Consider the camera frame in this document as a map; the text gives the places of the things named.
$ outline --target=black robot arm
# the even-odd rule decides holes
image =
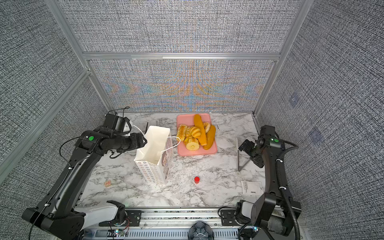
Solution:
[[[130,126],[129,119],[107,114],[102,126],[83,132],[56,183],[37,207],[24,211],[23,219],[63,240],[73,239],[86,215],[74,208],[96,163],[108,150],[123,153],[146,144],[142,133],[130,133]]]
[[[241,224],[251,222],[253,226],[288,236],[297,224],[301,205],[293,200],[289,190],[283,158],[287,151],[298,147],[294,145],[286,149],[285,143],[292,143],[276,137],[275,127],[268,125],[261,127],[256,143],[245,140],[239,150],[246,152],[258,167],[265,166],[264,194],[253,204],[240,201],[237,204],[236,218]],[[283,209],[285,217],[272,215],[276,205]],[[300,238],[297,233],[298,229],[295,229],[296,237]]]

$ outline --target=white paper bag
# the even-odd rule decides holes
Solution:
[[[136,150],[134,161],[149,183],[166,184],[169,169],[172,167],[173,147],[170,129],[149,126],[144,135],[148,143]]]

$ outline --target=white marble surface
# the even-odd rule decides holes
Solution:
[[[174,113],[125,114],[136,126],[145,130],[150,125],[168,127],[176,135]],[[237,173],[236,138],[241,144],[245,139],[257,139],[257,131],[251,114],[210,114],[217,127],[217,154],[182,157],[174,148],[173,167],[166,185],[146,182],[133,161],[136,150],[126,152],[116,159],[106,154],[97,163],[79,201],[80,206],[89,206],[108,200],[116,200],[127,207],[217,207],[235,205],[239,200],[254,202],[259,195],[243,195],[241,181],[260,181],[265,187],[264,169],[252,162]],[[248,159],[241,152],[240,163]],[[194,177],[200,183],[194,183]],[[106,181],[111,186],[105,187]]]

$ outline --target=aluminum frame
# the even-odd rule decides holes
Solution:
[[[108,53],[83,52],[87,60],[91,59],[128,59],[128,60],[165,60],[165,59],[203,59],[203,60],[273,60],[280,59],[280,53]]]
[[[31,127],[23,139],[11,150],[10,153],[0,162],[0,183],[2,183],[8,174],[15,168],[29,148],[38,139],[48,124],[55,118],[56,114],[66,104],[77,88],[89,76],[90,71],[84,69],[75,80],[64,90],[60,97],[51,105],[51,107],[41,116],[41,118]]]
[[[79,41],[77,40],[76,35],[71,28],[71,25],[68,23],[68,20],[65,17],[65,14],[61,9],[59,2],[57,0],[45,0],[45,3],[48,5],[49,9],[51,10],[52,15],[54,16],[57,23],[59,24],[61,30],[63,31],[65,37],[67,38],[69,44],[71,45],[73,51],[75,52],[83,68],[86,68],[89,71],[91,71],[91,77],[90,77],[91,82],[96,92],[98,93],[100,99],[102,100],[105,108],[108,111],[115,109],[103,85],[101,84],[100,80],[97,78],[92,66],[84,58],[83,49]]]
[[[284,64],[284,61],[293,45],[293,42],[296,39],[297,34],[299,33],[299,30],[304,22],[305,17],[307,16],[307,13],[312,5],[314,0],[303,0],[297,13],[295,16],[295,19],[291,25],[291,28],[288,32],[287,38],[284,41],[284,44],[281,48],[281,57],[279,61],[277,61],[274,66],[272,67],[271,74],[266,81],[262,92],[260,93],[260,97],[257,100],[257,104],[255,106],[255,110],[253,111],[255,116],[257,116],[260,112],[260,110],[263,107],[263,104],[268,97],[269,92],[272,89],[272,86],[279,75],[279,72]]]

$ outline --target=metal rail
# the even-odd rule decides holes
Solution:
[[[91,59],[128,59],[128,60],[164,60],[164,59],[203,59],[203,60],[273,60],[280,59],[280,53],[121,53],[121,52],[84,52]]]

